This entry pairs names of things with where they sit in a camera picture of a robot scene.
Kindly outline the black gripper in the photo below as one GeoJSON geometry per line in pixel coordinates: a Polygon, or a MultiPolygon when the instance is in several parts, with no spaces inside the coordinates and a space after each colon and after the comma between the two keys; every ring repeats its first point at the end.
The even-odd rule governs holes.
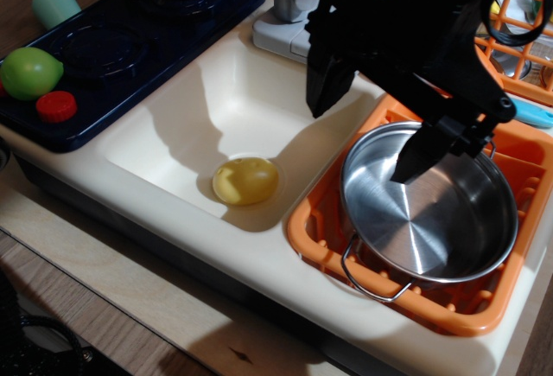
{"type": "Polygon", "coordinates": [[[391,181],[410,184],[448,153],[478,155],[514,110],[475,51],[492,0],[320,0],[310,13],[306,101],[321,117],[356,73],[414,112],[421,127],[391,181]]]}

